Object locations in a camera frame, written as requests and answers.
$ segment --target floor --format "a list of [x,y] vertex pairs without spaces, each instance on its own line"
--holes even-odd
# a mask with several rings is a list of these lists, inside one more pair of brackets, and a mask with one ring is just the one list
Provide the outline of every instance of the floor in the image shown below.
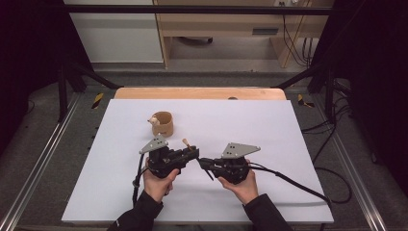
[[[124,86],[271,87],[305,68],[295,62],[291,62],[287,69],[280,68],[270,42],[264,38],[214,38],[212,44],[179,38],[172,51],[168,69],[156,64],[96,64],[95,69],[107,79]],[[85,93],[69,90],[72,102],[77,100],[75,113],[70,116],[63,133],[56,137],[56,145],[51,150],[44,147],[59,126],[57,86],[48,86],[30,96],[32,110],[24,117],[8,149],[0,157],[0,216],[3,217],[0,225],[4,224],[7,215],[12,215],[14,223],[8,224],[16,226],[16,230],[103,230],[106,227],[61,223],[64,206],[87,158],[92,138],[97,133],[109,99],[115,94],[114,90],[108,90],[89,78],[86,81],[89,86]],[[286,90],[301,128],[324,121],[321,113],[323,97],[321,94],[308,94],[305,90],[307,83],[306,79]],[[98,109],[92,110],[90,106],[98,92],[104,92],[104,99]],[[316,107],[299,105],[297,97],[300,93],[306,103],[314,103]],[[339,99],[338,107],[346,106],[346,100],[337,93],[335,95]],[[335,136],[317,160],[317,166],[339,172],[354,191],[350,202],[334,206],[335,223],[328,224],[326,230],[408,230],[408,199],[388,170],[372,163],[370,151],[356,122],[349,115],[347,112],[339,118]],[[311,158],[316,156],[327,139],[329,132],[326,129],[322,127],[314,134],[304,135]],[[44,161],[45,165],[36,165],[38,160]],[[27,185],[32,169],[38,170],[40,178],[35,184]],[[318,175],[326,194],[338,200],[347,196],[344,182],[339,178],[319,171]],[[6,228],[2,226],[0,230],[8,230]],[[294,225],[293,228],[319,230],[317,225]],[[155,230],[232,231],[248,230],[248,227],[156,226]]]

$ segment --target small wooden cup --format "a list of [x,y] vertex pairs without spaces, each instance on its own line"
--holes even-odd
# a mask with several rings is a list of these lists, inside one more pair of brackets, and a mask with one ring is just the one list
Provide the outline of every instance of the small wooden cup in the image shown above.
[[157,112],[153,116],[160,121],[159,125],[152,126],[153,135],[157,136],[160,133],[165,138],[171,137],[173,135],[173,116],[171,113]]

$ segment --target white cabinet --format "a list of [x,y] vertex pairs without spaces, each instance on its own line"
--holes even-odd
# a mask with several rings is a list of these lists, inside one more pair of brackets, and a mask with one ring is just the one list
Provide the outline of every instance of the white cabinet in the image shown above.
[[[64,0],[66,4],[152,5],[150,0]],[[92,63],[162,63],[154,13],[71,13]]]

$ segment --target wire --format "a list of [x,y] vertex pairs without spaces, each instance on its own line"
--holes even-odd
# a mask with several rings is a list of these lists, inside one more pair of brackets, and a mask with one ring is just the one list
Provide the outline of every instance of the wire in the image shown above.
[[133,206],[134,207],[136,206],[136,202],[138,201],[140,178],[144,174],[144,172],[147,170],[147,168],[145,168],[144,170],[141,170],[141,165],[143,163],[143,158],[144,158],[144,153],[141,154],[141,156],[140,156],[138,174],[136,175],[135,180],[133,181],[134,189],[133,189],[132,200],[133,200]]
[[[294,42],[292,41],[291,35],[290,35],[289,32],[288,32],[288,29],[287,29],[287,27],[286,27],[286,19],[285,19],[285,16],[282,15],[282,17],[283,17],[283,41],[285,42],[286,46],[288,47],[289,51],[291,52],[291,54],[292,54],[294,60],[296,61],[296,63],[299,64],[299,65],[301,65],[301,66],[306,66],[306,62],[305,62],[304,60],[302,60],[302,59],[300,58],[299,54],[297,53],[296,47],[294,46]],[[295,56],[294,53],[293,53],[293,50],[291,49],[291,47],[290,47],[290,46],[288,45],[288,43],[286,42],[286,33],[288,33],[288,37],[289,37],[289,40],[290,40],[291,43],[292,43],[292,47],[293,47],[294,52],[296,53],[297,57],[303,62],[303,64],[300,64],[300,63],[299,63],[299,61],[297,60],[296,56]]]
[[290,183],[290,184],[292,184],[292,185],[294,185],[294,186],[296,186],[296,187],[302,189],[303,191],[305,191],[305,192],[307,192],[307,193],[310,193],[310,194],[312,194],[312,195],[315,195],[315,196],[319,197],[320,199],[324,200],[324,201],[327,203],[327,205],[329,206],[329,208],[331,209],[331,200],[330,200],[329,198],[327,198],[326,196],[324,196],[323,194],[321,194],[321,193],[319,193],[319,192],[316,192],[316,191],[313,191],[313,190],[311,190],[311,189],[309,189],[309,188],[307,188],[307,187],[305,187],[305,186],[303,186],[303,185],[301,185],[301,184],[295,182],[293,179],[291,179],[291,178],[289,178],[288,176],[286,176],[286,175],[280,173],[279,171],[271,170],[271,169],[269,169],[269,168],[263,167],[263,166],[258,165],[258,164],[256,164],[256,163],[250,163],[250,164],[255,165],[255,166],[258,166],[258,167],[252,167],[252,166],[250,166],[250,167],[249,167],[250,169],[261,170],[261,171],[267,171],[267,172],[273,173],[273,174],[275,174],[277,177],[279,177],[279,178],[281,178],[281,179],[287,181],[288,183]]
[[351,196],[353,195],[353,192],[352,192],[352,190],[351,190],[351,186],[350,186],[350,184],[348,184],[348,182],[347,182],[339,173],[337,173],[337,172],[334,171],[334,170],[330,170],[330,169],[327,169],[327,168],[324,168],[324,167],[315,167],[315,169],[316,169],[316,170],[327,171],[327,172],[330,172],[330,173],[332,173],[332,174],[338,176],[340,179],[343,180],[343,182],[344,182],[345,185],[347,186],[347,189],[348,189],[347,199],[345,199],[345,200],[333,200],[333,199],[332,199],[331,201],[332,201],[333,203],[335,203],[335,204],[346,204],[346,203],[348,203],[348,201],[351,200]]
[[28,110],[28,112],[25,115],[30,114],[33,111],[33,109],[36,107],[36,103],[33,100],[29,99],[28,102],[32,103],[33,106]]

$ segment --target white table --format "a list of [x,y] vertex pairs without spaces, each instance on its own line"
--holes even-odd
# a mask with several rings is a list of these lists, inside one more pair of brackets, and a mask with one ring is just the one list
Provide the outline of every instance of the white table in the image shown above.
[[[105,113],[63,221],[112,222],[132,208],[132,181],[139,151],[153,138],[146,121],[156,112],[173,114],[169,147],[200,149],[200,157],[219,158],[228,142],[261,146],[246,156],[322,193],[290,101],[113,99]],[[328,223],[333,217],[320,199],[281,180],[256,171],[260,193],[267,193],[290,223]],[[157,223],[247,223],[240,201],[213,182],[197,161],[191,161],[164,198]]]

